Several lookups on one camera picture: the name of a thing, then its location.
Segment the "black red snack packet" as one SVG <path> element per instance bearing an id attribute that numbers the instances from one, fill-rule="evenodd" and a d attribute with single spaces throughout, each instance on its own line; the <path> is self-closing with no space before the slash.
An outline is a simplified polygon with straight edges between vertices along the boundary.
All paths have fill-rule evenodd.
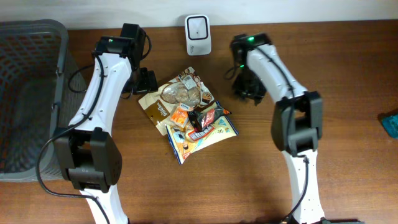
<path id="1" fill-rule="evenodd" d="M 207 112 L 199 112 L 196 110 L 188 112 L 189 122 L 196 132 L 202 132 L 209 125 L 213 124 L 218 118 L 229 115 L 231 112 L 224 109 L 220 105 L 209 109 Z"/>

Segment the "teal mouthwash bottle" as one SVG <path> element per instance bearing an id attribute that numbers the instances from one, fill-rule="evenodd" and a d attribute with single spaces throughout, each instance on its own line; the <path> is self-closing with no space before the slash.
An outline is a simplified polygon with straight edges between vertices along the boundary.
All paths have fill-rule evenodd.
<path id="1" fill-rule="evenodd" d="M 397 125 L 397 115 L 391 115 L 388 117 L 385 117 L 381 120 L 383 128 L 386 130 L 387 134 L 394 138 L 397 139 L 398 137 L 398 125 Z"/>

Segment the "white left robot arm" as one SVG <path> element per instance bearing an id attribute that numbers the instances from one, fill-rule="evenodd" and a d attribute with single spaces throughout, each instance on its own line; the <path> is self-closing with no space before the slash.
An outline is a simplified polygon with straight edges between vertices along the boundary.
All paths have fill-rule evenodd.
<path id="1" fill-rule="evenodd" d="M 154 72 L 140 66 L 149 41 L 137 24 L 125 23 L 119 36 L 102 36 L 93 51 L 94 71 L 84 99 L 68 127 L 54 133 L 62 177 L 87 200 L 96 223 L 130 222 L 119 198 L 123 160 L 111 130 L 122 95 L 158 89 Z"/>

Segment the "beige brown cookie pouch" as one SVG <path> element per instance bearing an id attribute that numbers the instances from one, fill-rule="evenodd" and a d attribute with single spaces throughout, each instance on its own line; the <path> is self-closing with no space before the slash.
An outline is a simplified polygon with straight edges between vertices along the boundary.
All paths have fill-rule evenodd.
<path id="1" fill-rule="evenodd" d="M 159 87 L 158 91 L 144 95 L 139 104 L 161 133 L 166 135 L 167 124 L 173 125 L 170 116 L 179 103 L 193 109 L 207 107 L 214 97 L 192 67 L 186 68 L 175 78 Z"/>

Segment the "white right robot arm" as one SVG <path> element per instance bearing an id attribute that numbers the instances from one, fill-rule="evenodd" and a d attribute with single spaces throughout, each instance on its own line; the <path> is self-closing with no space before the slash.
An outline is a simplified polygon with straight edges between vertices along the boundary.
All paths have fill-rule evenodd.
<path id="1" fill-rule="evenodd" d="M 265 34 L 240 34 L 229 45 L 238 76 L 235 94 L 259 104 L 265 94 L 274 102 L 271 136 L 289 170 L 291 211 L 282 223 L 322 223 L 317 180 L 318 143 L 322 138 L 323 100 L 290 73 Z"/>

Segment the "yellow blue snack bag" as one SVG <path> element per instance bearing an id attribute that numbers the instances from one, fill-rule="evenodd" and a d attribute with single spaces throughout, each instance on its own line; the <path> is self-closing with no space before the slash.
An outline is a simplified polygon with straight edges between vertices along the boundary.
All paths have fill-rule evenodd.
<path id="1" fill-rule="evenodd" d="M 220 105 L 218 101 L 214 102 L 204 110 L 196 111 L 204 113 L 209 109 L 214 108 L 216 105 Z M 189 155 L 239 134 L 231 120 L 228 118 L 228 115 L 218 118 L 202 132 L 196 132 L 190 124 L 189 119 L 184 128 L 175 124 L 167 124 L 165 128 L 167 130 L 169 143 L 180 165 L 185 162 Z"/>

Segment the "orange tissue pack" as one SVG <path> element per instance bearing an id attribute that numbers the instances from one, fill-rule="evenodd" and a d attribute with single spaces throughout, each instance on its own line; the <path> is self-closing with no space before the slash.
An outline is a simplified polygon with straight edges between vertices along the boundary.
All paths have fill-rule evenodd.
<path id="1" fill-rule="evenodd" d="M 188 112 L 190 111 L 193 111 L 192 107 L 183 103 L 179 103 L 170 116 L 171 122 L 177 126 L 180 126 L 181 128 L 184 128 L 188 123 Z"/>

